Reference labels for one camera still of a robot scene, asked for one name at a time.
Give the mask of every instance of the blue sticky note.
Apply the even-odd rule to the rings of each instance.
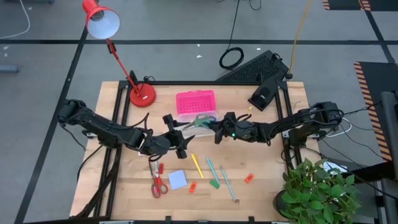
[[[175,171],[169,174],[169,181],[172,190],[179,189],[187,185],[184,170]]]

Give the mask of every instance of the lamp shade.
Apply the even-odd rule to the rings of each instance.
[[[99,6],[95,0],[83,0],[83,9],[87,14],[86,28],[94,38],[108,39],[119,30],[120,18],[112,9]]]

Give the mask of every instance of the lamp base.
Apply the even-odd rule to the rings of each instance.
[[[139,95],[131,90],[130,101],[137,107],[147,107],[151,105],[156,98],[156,92],[154,87],[149,84],[139,84],[137,89],[140,91]]]

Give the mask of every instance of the pen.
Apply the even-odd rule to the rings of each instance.
[[[224,169],[223,169],[223,166],[220,165],[220,168],[221,168],[221,171],[222,171],[222,173],[223,173],[223,176],[224,176],[226,185],[228,186],[229,192],[231,193],[231,196],[232,196],[232,198],[234,199],[234,202],[236,202],[236,198],[235,198],[234,192],[232,191],[231,185],[229,184],[229,181],[228,181],[228,178],[227,178],[227,176],[226,176],[226,173],[225,173],[225,171],[224,171]]]
[[[209,166],[210,166],[210,169],[211,169],[211,172],[213,173],[214,178],[215,178],[216,181],[217,181],[217,184],[220,184],[220,182],[218,181],[218,178],[217,178],[217,174],[216,174],[216,172],[214,171],[213,165],[211,164],[211,160],[210,160],[209,157],[207,157],[207,156],[206,156],[206,160],[207,160],[207,163],[208,163]]]
[[[195,158],[195,155],[194,155],[194,154],[191,154],[191,156],[192,156],[193,162],[195,163],[196,167],[198,168],[200,177],[201,177],[202,179],[204,179],[204,176],[203,176],[203,174],[201,173],[201,170],[200,170],[198,161],[197,161],[197,159]]]

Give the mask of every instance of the yellow pen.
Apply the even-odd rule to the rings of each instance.
[[[198,161],[197,161],[197,159],[195,158],[195,155],[194,155],[194,154],[191,154],[191,156],[192,156],[193,162],[195,163],[196,167],[198,168],[200,177],[201,177],[202,179],[204,179],[204,176],[203,176],[203,174],[201,173],[201,170],[200,170]]]

